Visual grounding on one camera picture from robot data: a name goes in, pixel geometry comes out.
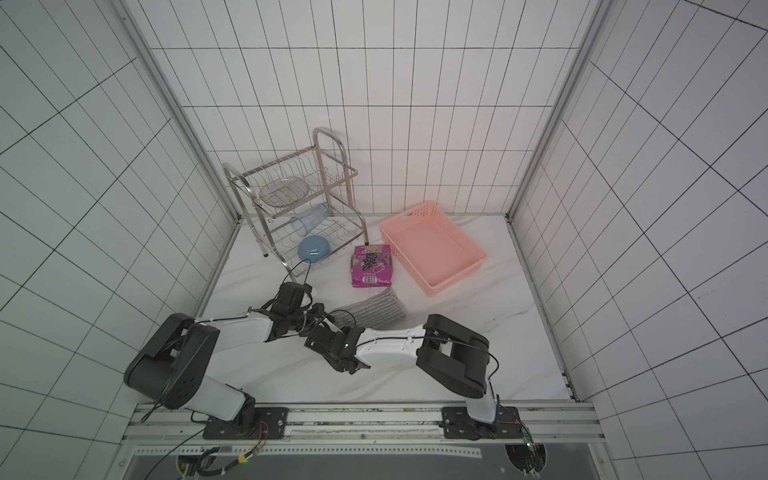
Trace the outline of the grey striped square dishcloth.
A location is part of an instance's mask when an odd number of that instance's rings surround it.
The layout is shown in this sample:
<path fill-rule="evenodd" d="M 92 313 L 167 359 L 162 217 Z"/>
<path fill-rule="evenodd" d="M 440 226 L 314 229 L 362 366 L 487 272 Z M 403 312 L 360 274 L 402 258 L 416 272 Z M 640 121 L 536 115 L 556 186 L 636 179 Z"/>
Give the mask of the grey striped square dishcloth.
<path fill-rule="evenodd" d="M 386 288 L 368 299 L 344 306 L 329 313 L 338 327 L 362 327 L 382 330 L 401 322 L 406 312 L 391 288 Z"/>

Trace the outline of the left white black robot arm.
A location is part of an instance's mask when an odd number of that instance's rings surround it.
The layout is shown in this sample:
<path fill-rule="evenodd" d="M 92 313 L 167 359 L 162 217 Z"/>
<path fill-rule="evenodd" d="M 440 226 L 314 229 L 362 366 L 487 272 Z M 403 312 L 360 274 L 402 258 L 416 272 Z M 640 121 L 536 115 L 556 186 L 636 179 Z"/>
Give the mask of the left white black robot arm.
<path fill-rule="evenodd" d="M 124 383 L 169 410 L 187 409 L 228 423 L 252 420 L 252 398 L 208 374 L 213 356 L 294 332 L 307 336 L 327 317 L 323 304 L 289 311 L 271 304 L 225 318 L 170 315 L 129 363 Z"/>

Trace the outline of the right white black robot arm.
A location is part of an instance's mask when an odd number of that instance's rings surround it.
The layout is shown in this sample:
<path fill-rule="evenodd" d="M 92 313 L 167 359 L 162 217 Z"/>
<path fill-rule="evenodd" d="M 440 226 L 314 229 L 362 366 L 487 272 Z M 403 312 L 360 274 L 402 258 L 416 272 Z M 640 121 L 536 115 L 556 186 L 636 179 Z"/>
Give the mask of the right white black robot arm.
<path fill-rule="evenodd" d="M 338 372 L 354 374 L 382 365 L 415 365 L 430 378 L 466 401 L 469 418 L 483 425 L 496 421 L 496 402 L 488 370 L 496 358 L 483 335 L 439 314 L 419 327 L 375 330 L 319 325 L 305 346 Z"/>

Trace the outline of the blue bowl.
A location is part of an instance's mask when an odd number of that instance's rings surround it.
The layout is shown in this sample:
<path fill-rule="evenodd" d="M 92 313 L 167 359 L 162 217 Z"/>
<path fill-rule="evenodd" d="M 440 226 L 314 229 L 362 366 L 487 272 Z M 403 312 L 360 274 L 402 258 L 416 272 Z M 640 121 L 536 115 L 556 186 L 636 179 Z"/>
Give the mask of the blue bowl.
<path fill-rule="evenodd" d="M 330 255 L 331 246 L 323 236 L 310 235 L 302 239 L 297 252 L 300 261 L 314 264 Z"/>

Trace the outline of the purple snack packet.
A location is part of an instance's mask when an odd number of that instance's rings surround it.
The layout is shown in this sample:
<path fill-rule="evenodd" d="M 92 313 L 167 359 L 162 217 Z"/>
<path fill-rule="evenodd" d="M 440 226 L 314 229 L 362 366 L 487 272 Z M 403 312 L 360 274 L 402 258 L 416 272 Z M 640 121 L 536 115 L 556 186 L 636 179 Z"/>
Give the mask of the purple snack packet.
<path fill-rule="evenodd" d="M 357 246 L 351 257 L 350 272 L 353 288 L 390 287 L 391 247 L 387 244 Z"/>

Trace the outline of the clear blue plastic cup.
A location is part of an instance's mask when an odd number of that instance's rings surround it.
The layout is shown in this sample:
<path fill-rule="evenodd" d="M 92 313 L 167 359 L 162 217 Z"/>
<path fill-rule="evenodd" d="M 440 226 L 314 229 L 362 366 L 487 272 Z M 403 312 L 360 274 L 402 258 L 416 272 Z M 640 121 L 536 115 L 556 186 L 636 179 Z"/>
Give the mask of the clear blue plastic cup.
<path fill-rule="evenodd" d="M 329 216 L 329 206 L 323 202 L 292 217 L 290 225 L 296 234 L 306 237 Z"/>

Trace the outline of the metal two-tier dish rack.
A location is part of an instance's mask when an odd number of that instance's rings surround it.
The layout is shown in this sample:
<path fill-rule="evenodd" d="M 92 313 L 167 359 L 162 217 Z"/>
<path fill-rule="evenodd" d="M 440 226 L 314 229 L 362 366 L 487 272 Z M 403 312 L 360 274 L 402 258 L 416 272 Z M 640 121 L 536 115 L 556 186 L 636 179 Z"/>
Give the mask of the metal two-tier dish rack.
<path fill-rule="evenodd" d="M 300 243 L 310 236 L 326 240 L 331 255 L 370 242 L 353 193 L 358 170 L 332 130 L 317 127 L 310 146 L 260 166 L 222 168 L 262 255 L 277 259 L 290 279 L 310 267 L 300 253 Z"/>

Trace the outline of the round metal strainer plate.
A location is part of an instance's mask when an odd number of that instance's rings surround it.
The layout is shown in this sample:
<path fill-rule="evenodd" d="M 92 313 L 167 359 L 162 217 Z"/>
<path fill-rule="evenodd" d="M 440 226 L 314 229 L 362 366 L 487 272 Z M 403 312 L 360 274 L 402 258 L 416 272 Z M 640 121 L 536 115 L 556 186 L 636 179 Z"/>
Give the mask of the round metal strainer plate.
<path fill-rule="evenodd" d="M 259 200 L 274 209 L 285 209 L 303 201 L 310 192 L 309 184 L 300 177 L 279 178 L 259 190 Z"/>

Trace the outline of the pink plastic basket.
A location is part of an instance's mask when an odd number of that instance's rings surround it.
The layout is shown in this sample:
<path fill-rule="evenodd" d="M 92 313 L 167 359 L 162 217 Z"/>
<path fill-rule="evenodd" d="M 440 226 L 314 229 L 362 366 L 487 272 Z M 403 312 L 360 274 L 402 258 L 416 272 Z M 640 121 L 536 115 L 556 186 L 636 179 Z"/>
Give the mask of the pink plastic basket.
<path fill-rule="evenodd" d="M 380 233 L 428 297 L 473 274 L 488 259 L 488 253 L 433 201 L 383 221 Z"/>

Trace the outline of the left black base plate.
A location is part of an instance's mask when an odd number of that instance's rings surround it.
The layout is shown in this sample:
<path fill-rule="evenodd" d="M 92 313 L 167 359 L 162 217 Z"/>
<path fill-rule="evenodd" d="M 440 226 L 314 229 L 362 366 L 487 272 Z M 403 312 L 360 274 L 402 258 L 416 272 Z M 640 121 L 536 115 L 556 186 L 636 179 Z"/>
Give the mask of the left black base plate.
<path fill-rule="evenodd" d="M 285 435 L 289 409 L 253 407 L 232 421 L 210 416 L 203 431 L 206 440 L 278 440 Z"/>

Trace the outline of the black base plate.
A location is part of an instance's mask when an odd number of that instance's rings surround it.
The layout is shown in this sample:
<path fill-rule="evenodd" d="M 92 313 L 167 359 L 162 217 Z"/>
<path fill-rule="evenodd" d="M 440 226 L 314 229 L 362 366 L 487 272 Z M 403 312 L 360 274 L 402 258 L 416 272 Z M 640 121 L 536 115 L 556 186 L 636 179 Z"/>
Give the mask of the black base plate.
<path fill-rule="evenodd" d="M 475 420 L 465 407 L 445 407 L 438 426 L 446 439 L 454 440 L 522 440 L 522 422 L 515 407 L 500 405 L 492 424 Z"/>
<path fill-rule="evenodd" d="M 285 435 L 289 409 L 253 407 L 232 421 L 210 416 L 203 431 L 206 440 L 278 440 Z"/>

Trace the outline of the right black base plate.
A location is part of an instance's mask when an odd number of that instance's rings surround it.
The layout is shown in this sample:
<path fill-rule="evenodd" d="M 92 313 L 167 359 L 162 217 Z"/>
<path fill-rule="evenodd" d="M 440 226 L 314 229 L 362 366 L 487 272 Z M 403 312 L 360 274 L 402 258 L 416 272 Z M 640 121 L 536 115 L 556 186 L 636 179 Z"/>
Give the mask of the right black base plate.
<path fill-rule="evenodd" d="M 465 407 L 445 407 L 438 426 L 446 439 L 454 440 L 522 440 L 522 422 L 515 407 L 500 405 L 492 424 L 475 420 Z"/>

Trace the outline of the aluminium mounting rail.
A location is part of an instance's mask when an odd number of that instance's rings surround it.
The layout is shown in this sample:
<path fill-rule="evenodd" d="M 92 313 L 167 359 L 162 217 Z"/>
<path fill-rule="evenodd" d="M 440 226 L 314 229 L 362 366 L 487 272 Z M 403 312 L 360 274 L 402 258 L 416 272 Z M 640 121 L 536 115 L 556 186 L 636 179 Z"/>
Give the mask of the aluminium mounting rail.
<path fill-rule="evenodd" d="M 142 447 L 304 447 L 417 444 L 600 444 L 606 437 L 593 406 L 570 401 L 505 402 L 493 427 L 469 423 L 457 402 L 289 403 L 263 405 L 264 426 L 228 438 L 208 436 L 200 417 L 159 409 L 148 420 L 136 408 L 121 440 Z"/>

